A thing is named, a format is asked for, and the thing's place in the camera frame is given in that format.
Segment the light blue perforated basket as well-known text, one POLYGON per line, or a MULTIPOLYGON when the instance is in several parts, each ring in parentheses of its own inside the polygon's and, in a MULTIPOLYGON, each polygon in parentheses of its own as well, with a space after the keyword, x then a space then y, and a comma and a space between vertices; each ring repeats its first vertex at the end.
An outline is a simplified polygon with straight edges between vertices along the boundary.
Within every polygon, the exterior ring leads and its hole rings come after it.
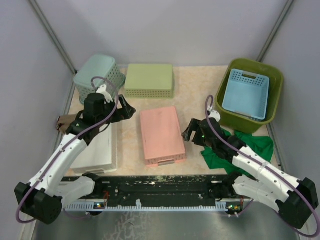
POLYGON ((222 108, 261 122, 266 118, 270 78, 233 68, 225 89, 222 108))

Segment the white perforated basket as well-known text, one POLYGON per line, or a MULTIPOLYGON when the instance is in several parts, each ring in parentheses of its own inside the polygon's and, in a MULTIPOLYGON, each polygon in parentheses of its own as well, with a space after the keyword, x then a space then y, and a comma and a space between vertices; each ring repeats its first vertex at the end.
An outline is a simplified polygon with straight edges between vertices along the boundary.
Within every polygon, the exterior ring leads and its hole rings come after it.
POLYGON ((70 167, 75 175, 87 172, 98 175, 118 169, 117 130, 117 124, 111 124, 92 140, 70 167))

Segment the olive green large tub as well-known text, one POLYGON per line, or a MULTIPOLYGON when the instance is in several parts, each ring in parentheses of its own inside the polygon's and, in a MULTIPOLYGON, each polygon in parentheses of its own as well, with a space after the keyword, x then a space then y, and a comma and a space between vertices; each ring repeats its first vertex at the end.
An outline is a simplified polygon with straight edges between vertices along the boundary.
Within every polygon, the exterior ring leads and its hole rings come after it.
POLYGON ((246 134, 253 134, 262 126, 269 124, 275 118, 279 99, 281 96, 282 88, 284 83, 284 76, 274 66, 257 62, 247 58, 236 58, 230 62, 222 82, 219 86, 218 92, 215 96, 215 106, 217 111, 220 113, 221 120, 220 124, 237 130, 246 134), (232 69, 243 70, 263 76, 267 76, 270 79, 269 92, 267 101, 266 118, 262 121, 256 121, 240 114, 230 112, 223 109, 222 103, 227 87, 227 81, 232 69))

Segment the light green shallow basket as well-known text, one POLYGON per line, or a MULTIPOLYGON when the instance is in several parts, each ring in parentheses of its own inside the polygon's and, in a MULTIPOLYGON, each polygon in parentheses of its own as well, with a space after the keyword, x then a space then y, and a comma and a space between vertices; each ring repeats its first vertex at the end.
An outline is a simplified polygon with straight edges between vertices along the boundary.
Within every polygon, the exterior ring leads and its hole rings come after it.
POLYGON ((175 77, 171 64, 128 65, 124 93, 128 98, 172 99, 175 77))

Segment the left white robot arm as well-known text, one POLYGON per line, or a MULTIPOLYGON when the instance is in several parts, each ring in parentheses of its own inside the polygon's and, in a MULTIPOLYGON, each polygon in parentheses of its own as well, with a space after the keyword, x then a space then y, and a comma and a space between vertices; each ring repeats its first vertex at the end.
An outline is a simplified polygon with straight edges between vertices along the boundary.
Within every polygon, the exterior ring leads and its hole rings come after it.
POLYGON ((76 158, 101 133, 104 125, 129 120, 136 109, 128 104, 125 97, 112 97, 107 86, 100 86, 84 101, 84 109, 69 125, 60 146, 55 150, 42 169, 28 183, 18 183, 14 193, 18 202, 16 220, 20 213, 44 224, 52 224, 69 204, 86 196, 95 199, 104 192, 101 178, 94 173, 84 173, 76 181, 60 186, 60 182, 76 158))

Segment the teal perforated plastic basket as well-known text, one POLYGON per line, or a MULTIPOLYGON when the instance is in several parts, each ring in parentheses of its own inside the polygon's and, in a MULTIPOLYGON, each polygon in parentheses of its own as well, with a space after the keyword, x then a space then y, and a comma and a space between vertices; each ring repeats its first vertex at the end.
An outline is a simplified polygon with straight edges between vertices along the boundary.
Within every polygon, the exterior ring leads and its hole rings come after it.
POLYGON ((108 79, 118 91, 126 81, 126 76, 120 72, 113 57, 104 54, 91 56, 73 78, 73 82, 79 92, 79 101, 82 105, 87 96, 95 92, 91 84, 93 77, 108 79))

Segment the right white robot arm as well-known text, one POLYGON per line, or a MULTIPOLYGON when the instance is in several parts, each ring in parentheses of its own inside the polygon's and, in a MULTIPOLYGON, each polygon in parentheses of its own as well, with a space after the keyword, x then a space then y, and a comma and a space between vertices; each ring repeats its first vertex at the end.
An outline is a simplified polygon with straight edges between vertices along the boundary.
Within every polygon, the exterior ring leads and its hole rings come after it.
POLYGON ((182 133, 184 141, 208 147, 220 159, 247 172, 231 173, 219 184, 223 196, 249 197, 273 209, 288 225, 300 230, 319 206, 315 183, 291 176, 260 157, 236 135, 228 135, 219 124, 220 114, 191 119, 182 133))

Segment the pink perforated basket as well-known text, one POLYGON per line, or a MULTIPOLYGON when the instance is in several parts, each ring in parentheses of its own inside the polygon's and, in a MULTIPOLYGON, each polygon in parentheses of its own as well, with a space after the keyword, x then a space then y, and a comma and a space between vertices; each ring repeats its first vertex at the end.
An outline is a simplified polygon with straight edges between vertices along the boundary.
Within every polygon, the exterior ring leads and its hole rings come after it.
POLYGON ((187 154, 175 106, 139 113, 144 161, 148 167, 186 161, 187 154))

